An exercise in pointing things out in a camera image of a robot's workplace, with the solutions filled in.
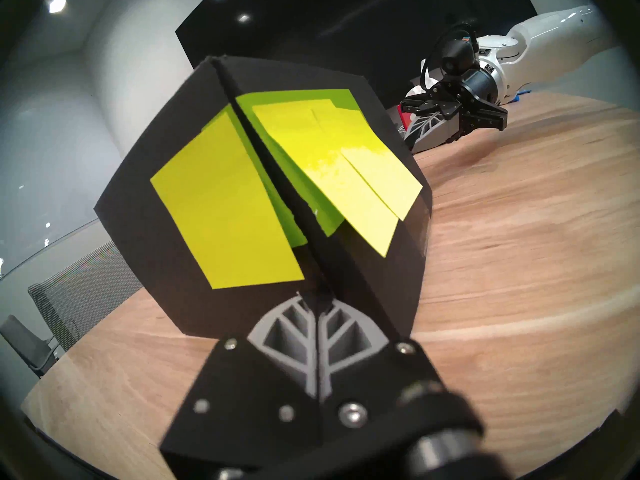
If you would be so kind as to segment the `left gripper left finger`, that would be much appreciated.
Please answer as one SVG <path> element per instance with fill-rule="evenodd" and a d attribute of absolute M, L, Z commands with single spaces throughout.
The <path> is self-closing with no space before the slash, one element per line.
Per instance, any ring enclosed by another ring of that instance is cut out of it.
<path fill-rule="evenodd" d="M 161 442 L 176 479 L 235 479 L 319 446 L 316 317 L 301 295 L 222 337 Z"/>

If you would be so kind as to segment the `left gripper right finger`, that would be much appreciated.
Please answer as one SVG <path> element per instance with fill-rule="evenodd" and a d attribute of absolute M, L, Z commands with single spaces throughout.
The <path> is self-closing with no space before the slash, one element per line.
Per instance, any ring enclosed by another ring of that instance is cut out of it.
<path fill-rule="evenodd" d="M 385 335 L 367 315 L 333 303 L 319 317 L 322 435 L 346 435 L 426 392 L 444 391 L 417 341 Z"/>

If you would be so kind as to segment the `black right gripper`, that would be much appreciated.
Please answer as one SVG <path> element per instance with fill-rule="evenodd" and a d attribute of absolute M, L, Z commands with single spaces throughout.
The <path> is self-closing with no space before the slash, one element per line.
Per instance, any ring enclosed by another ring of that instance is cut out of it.
<path fill-rule="evenodd" d="M 501 107 L 463 106 L 470 104 L 471 99 L 494 106 L 501 104 L 497 83 L 483 68 L 471 68 L 462 75 L 445 73 L 427 93 L 434 100 L 415 95 L 401 103 L 401 113 L 416 116 L 404 133 L 404 142 L 411 152 L 456 142 L 477 129 L 503 131 L 507 126 L 508 112 Z"/>

